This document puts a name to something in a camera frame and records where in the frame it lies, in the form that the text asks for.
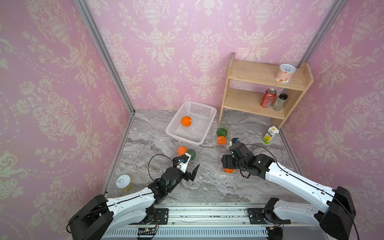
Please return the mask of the peeled orange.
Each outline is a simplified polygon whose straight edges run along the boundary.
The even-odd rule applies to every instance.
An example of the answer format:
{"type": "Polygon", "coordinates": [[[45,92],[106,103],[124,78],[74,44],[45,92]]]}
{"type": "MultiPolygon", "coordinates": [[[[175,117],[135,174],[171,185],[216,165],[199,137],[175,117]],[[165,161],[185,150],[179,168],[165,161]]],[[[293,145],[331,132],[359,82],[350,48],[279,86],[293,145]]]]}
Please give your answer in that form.
{"type": "Polygon", "coordinates": [[[228,174],[233,174],[235,172],[235,169],[224,169],[224,171],[228,174]]]}
{"type": "Polygon", "coordinates": [[[181,124],[184,127],[189,127],[192,124],[192,119],[189,116],[185,116],[181,119],[181,124]]]}

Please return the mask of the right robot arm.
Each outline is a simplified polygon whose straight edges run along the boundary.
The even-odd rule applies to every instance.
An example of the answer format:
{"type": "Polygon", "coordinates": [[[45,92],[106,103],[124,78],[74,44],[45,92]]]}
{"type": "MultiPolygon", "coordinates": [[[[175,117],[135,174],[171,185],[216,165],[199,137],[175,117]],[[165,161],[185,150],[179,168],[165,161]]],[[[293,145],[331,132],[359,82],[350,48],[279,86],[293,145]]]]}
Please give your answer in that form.
{"type": "Polygon", "coordinates": [[[279,164],[274,155],[254,155],[237,138],[232,139],[230,154],[223,155],[223,168],[240,170],[251,176],[278,184],[306,200],[306,204],[290,203],[270,198],[262,216],[267,223],[283,226],[298,221],[320,227],[329,237],[347,240],[357,230],[356,208],[351,193],[339,186],[333,189],[313,182],[279,164]]]}

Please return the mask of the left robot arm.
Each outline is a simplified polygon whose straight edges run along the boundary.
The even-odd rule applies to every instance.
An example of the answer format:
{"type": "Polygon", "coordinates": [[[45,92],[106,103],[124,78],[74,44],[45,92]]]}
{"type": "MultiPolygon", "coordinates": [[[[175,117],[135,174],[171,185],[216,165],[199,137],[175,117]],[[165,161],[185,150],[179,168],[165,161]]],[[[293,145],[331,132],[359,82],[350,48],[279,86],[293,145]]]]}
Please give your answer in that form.
{"type": "Polygon", "coordinates": [[[70,218],[66,230],[74,240],[100,240],[105,234],[131,224],[156,220],[155,206],[162,203],[181,181],[194,181],[195,167],[187,171],[189,155],[173,159],[173,166],[146,188],[120,198],[98,195],[70,218]]]}

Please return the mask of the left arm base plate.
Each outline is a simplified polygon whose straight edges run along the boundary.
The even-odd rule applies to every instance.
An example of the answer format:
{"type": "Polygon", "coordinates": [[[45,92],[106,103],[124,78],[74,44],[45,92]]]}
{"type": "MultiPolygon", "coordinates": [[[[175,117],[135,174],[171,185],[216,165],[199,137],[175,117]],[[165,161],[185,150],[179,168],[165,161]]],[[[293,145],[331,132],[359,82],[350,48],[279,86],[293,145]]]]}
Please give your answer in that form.
{"type": "Polygon", "coordinates": [[[167,225],[169,219],[169,209],[168,208],[148,208],[146,209],[146,216],[140,222],[140,224],[148,225],[167,225]]]}

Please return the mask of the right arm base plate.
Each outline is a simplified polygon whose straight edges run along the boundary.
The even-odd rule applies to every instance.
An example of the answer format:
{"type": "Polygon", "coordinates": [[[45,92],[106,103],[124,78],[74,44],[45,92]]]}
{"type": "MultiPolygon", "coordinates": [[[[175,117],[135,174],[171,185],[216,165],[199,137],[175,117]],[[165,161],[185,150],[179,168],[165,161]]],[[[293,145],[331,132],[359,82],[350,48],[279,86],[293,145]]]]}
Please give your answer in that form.
{"type": "Polygon", "coordinates": [[[251,225],[290,225],[290,220],[282,220],[273,211],[264,211],[261,208],[249,208],[247,209],[247,216],[251,225]]]}

